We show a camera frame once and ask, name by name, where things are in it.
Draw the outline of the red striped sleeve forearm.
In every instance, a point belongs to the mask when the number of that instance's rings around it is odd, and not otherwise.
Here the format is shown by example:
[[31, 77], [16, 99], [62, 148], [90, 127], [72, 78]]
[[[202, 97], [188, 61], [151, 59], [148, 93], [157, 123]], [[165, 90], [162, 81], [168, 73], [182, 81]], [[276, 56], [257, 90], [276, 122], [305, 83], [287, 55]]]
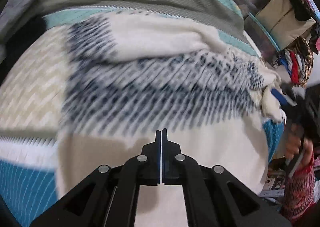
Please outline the red striped sleeve forearm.
[[314, 207], [315, 174], [313, 169], [314, 158], [308, 165], [297, 170], [292, 178], [286, 178], [284, 202], [281, 214], [291, 223], [296, 222]]

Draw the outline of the person's right hand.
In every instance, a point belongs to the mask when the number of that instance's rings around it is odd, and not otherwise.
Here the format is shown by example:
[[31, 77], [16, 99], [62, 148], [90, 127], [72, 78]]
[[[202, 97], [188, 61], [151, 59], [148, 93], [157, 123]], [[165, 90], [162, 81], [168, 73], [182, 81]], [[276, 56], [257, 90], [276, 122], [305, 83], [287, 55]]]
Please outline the person's right hand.
[[[299, 148], [302, 145], [300, 134], [302, 128], [297, 124], [292, 124], [287, 140], [285, 142], [285, 158], [293, 159], [294, 155], [300, 153]], [[304, 155], [297, 167], [297, 170], [301, 170], [310, 164], [313, 159], [313, 143], [308, 138], [303, 140]]]

